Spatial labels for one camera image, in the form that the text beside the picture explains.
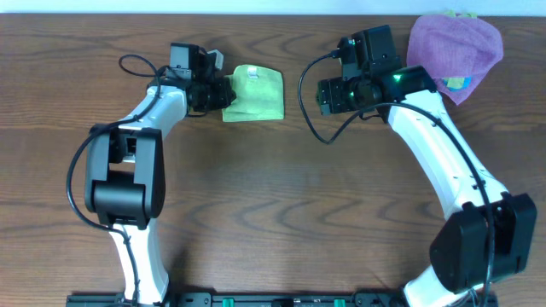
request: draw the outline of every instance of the light green towel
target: light green towel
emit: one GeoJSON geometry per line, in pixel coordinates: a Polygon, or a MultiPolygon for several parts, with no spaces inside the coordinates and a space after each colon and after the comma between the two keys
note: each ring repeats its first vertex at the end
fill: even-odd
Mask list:
{"type": "Polygon", "coordinates": [[[237,98],[222,110],[224,122],[284,119],[280,72],[241,65],[229,76],[229,81],[237,98]]]}

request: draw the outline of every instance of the crumpled purple fabric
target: crumpled purple fabric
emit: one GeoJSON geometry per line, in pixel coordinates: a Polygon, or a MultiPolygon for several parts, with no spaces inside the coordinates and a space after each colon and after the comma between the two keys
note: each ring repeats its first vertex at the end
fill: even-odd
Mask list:
{"type": "Polygon", "coordinates": [[[438,90],[459,105],[502,56],[501,33],[494,26],[477,18],[432,14],[413,25],[407,64],[425,67],[438,90]],[[451,91],[442,80],[457,77],[471,77],[470,85],[451,91]]]}

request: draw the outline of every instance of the white wall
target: white wall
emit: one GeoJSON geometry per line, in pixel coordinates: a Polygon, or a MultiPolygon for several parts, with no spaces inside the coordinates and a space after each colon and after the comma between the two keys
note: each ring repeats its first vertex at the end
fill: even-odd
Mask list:
{"type": "Polygon", "coordinates": [[[545,16],[546,0],[0,0],[2,13],[429,14],[545,16]]]}

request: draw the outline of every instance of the black cable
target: black cable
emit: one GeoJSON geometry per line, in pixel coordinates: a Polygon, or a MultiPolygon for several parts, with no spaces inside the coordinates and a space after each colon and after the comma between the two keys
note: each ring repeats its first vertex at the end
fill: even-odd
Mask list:
{"type": "Polygon", "coordinates": [[[131,249],[131,243],[130,243],[131,238],[125,232],[123,232],[121,230],[114,229],[112,227],[103,226],[103,225],[100,225],[99,223],[95,223],[95,222],[89,220],[78,209],[78,206],[76,205],[76,202],[75,202],[74,196],[73,196],[73,192],[72,192],[72,178],[73,178],[74,169],[76,167],[76,164],[78,163],[79,157],[81,156],[82,152],[85,150],[87,145],[89,145],[91,143],[91,141],[93,141],[96,137],[100,136],[103,133],[107,133],[107,132],[119,127],[120,125],[126,125],[126,124],[129,124],[129,123],[133,123],[133,122],[138,121],[144,115],[146,115],[152,109],[152,107],[154,107],[155,103],[160,98],[160,92],[161,92],[161,79],[160,79],[160,77],[163,74],[163,72],[165,71],[166,67],[162,67],[158,71],[158,69],[155,68],[154,64],[152,64],[150,61],[146,60],[145,58],[141,57],[140,55],[124,55],[124,56],[119,58],[118,63],[119,63],[119,66],[121,67],[121,69],[123,69],[124,71],[126,71],[126,72],[128,72],[128,73],[130,73],[132,75],[135,75],[135,76],[138,76],[138,77],[146,77],[146,76],[155,77],[155,81],[157,82],[157,89],[156,89],[156,92],[155,92],[154,99],[148,104],[148,106],[146,108],[144,108],[144,110],[142,110],[142,112],[140,112],[137,115],[134,115],[131,119],[123,119],[123,120],[120,120],[120,121],[113,122],[113,123],[110,123],[108,125],[105,125],[105,126],[99,128],[99,129],[91,132],[91,134],[84,140],[84,142],[82,142],[82,144],[79,146],[78,150],[74,154],[74,156],[72,158],[72,161],[70,162],[70,165],[68,166],[67,198],[68,198],[68,202],[70,202],[70,206],[72,207],[74,213],[76,213],[76,216],[78,216],[79,219],[81,219],[84,223],[86,223],[87,225],[91,226],[94,229],[99,229],[99,230],[107,231],[107,232],[114,232],[114,233],[119,234],[119,235],[121,235],[123,237],[125,247],[127,248],[127,254],[129,255],[129,259],[131,261],[131,267],[132,267],[132,270],[133,270],[133,277],[134,277],[134,282],[135,282],[135,290],[134,290],[132,298],[131,298],[131,306],[137,306],[138,305],[138,283],[139,283],[139,280],[138,280],[137,262],[135,260],[135,255],[133,254],[133,251],[131,249]],[[122,65],[123,59],[128,58],[128,57],[133,57],[133,58],[137,58],[138,60],[144,61],[146,64],[148,64],[150,66],[150,68],[152,68],[152,71],[154,71],[154,75],[146,75],[146,74],[143,74],[143,73],[136,73],[136,72],[132,72],[132,71],[129,71],[126,68],[124,68],[123,65],[122,65]]]}
{"type": "Polygon", "coordinates": [[[484,201],[485,212],[486,212],[485,219],[487,221],[487,226],[488,226],[487,227],[487,234],[488,234],[488,249],[489,249],[489,251],[488,251],[488,256],[487,256],[487,270],[486,270],[486,274],[485,274],[485,278],[484,278],[484,292],[483,292],[482,299],[481,299],[481,302],[480,302],[479,305],[480,306],[486,306],[487,305],[487,298],[489,296],[489,291],[491,290],[491,275],[492,275],[492,272],[493,272],[493,262],[495,261],[495,224],[494,224],[495,221],[494,221],[494,218],[493,218],[493,208],[492,208],[491,203],[489,201],[489,197],[487,196],[487,193],[485,192],[484,183],[481,180],[478,171],[474,167],[474,165],[472,163],[472,160],[468,157],[466,151],[464,150],[464,148],[462,148],[461,144],[459,143],[459,141],[457,141],[457,139],[455,138],[453,133],[451,133],[449,128],[447,128],[444,125],[444,123],[442,123],[441,119],[438,119],[438,118],[434,117],[429,112],[427,112],[427,111],[425,111],[425,110],[423,110],[423,109],[421,109],[419,107],[415,107],[413,105],[410,105],[410,104],[407,104],[407,103],[402,103],[402,102],[382,102],[382,103],[378,103],[378,104],[375,104],[375,105],[370,106],[370,107],[365,107],[365,108],[363,108],[363,109],[361,109],[359,111],[356,111],[350,118],[348,118],[345,121],[345,123],[343,123],[341,125],[341,127],[334,133],[334,135],[329,140],[326,140],[326,139],[322,138],[318,134],[318,132],[315,130],[315,128],[313,127],[313,124],[309,120],[309,116],[307,116],[307,112],[305,111],[305,107],[304,107],[304,104],[303,104],[302,99],[301,99],[301,85],[303,83],[303,79],[305,77],[305,74],[307,73],[309,68],[311,68],[313,65],[315,65],[317,62],[319,62],[321,60],[327,59],[329,57],[335,57],[336,55],[337,55],[337,50],[334,50],[334,51],[332,51],[331,53],[329,53],[327,55],[323,55],[323,56],[317,58],[316,60],[314,60],[313,62],[311,62],[311,64],[309,64],[307,66],[307,68],[302,72],[301,77],[299,78],[299,84],[298,84],[299,107],[301,108],[301,112],[304,115],[305,121],[307,122],[307,125],[309,126],[309,129],[311,130],[313,135],[320,142],[323,142],[323,143],[329,145],[329,144],[331,144],[332,142],[335,141],[335,139],[341,134],[341,132],[343,132],[343,130],[356,117],[362,117],[364,113],[374,111],[379,107],[404,107],[404,108],[407,108],[409,110],[412,110],[414,112],[419,113],[420,115],[426,117],[427,119],[430,119],[436,126],[438,126],[448,136],[448,138],[451,140],[451,142],[453,142],[453,145],[455,146],[455,148],[457,149],[459,154],[464,159],[465,163],[468,166],[468,169],[470,170],[474,180],[476,181],[476,186],[478,187],[479,193],[481,194],[481,197],[482,197],[482,199],[484,201]]]}

